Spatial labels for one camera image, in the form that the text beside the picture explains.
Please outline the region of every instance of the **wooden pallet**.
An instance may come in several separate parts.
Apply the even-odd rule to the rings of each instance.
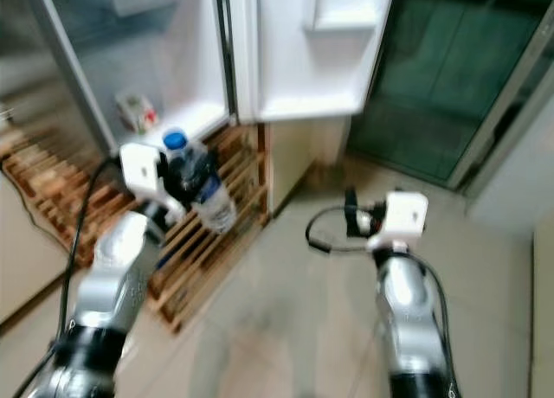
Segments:
[[[205,140],[217,155],[218,173],[236,203],[237,221],[226,234],[215,234],[189,212],[167,232],[158,269],[149,281],[147,304],[172,331],[178,331],[217,288],[267,222],[264,138],[263,127],[224,127]],[[0,148],[0,156],[3,153],[5,173],[69,248],[89,175],[54,151],[52,143],[48,133],[21,135]],[[73,156],[72,149],[64,151],[66,157]],[[81,234],[81,266],[92,263],[97,238],[136,206],[115,183],[97,185]]]

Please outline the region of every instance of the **glass door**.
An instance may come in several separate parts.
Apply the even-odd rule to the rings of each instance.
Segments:
[[[449,185],[550,2],[393,0],[348,151]]]

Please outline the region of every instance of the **door frame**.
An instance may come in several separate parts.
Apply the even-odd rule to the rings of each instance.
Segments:
[[[516,98],[519,89],[523,86],[527,76],[534,68],[538,58],[543,53],[550,39],[554,35],[554,0],[543,15],[543,19],[537,26],[535,33],[527,44],[524,53],[519,58],[516,67],[513,69],[510,78],[500,91],[499,96],[494,101],[489,113],[472,140],[463,152],[454,170],[447,180],[447,187],[458,189],[464,182],[467,173],[478,163],[490,146],[490,137],[494,129],[502,120],[508,107]]]

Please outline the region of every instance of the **bottle label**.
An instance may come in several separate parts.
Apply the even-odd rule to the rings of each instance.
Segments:
[[[200,189],[197,200],[200,203],[206,202],[210,199],[219,189],[222,184],[222,179],[218,175],[212,175],[206,180],[206,183]]]

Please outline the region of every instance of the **tile floor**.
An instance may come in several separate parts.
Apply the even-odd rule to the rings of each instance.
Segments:
[[[428,196],[427,231],[416,251],[436,267],[448,294],[462,393],[525,397],[529,245],[466,220],[460,197],[369,164],[349,160],[342,176],[315,182],[268,225],[178,336],[148,311],[139,315],[118,368],[119,396],[387,396],[373,264],[363,255],[321,256],[304,241],[308,219],[341,203],[342,187],[351,183],[360,202],[397,186]],[[343,232],[339,217],[318,232],[331,230]],[[9,396],[43,353],[57,301],[48,298],[0,341],[0,396]]]

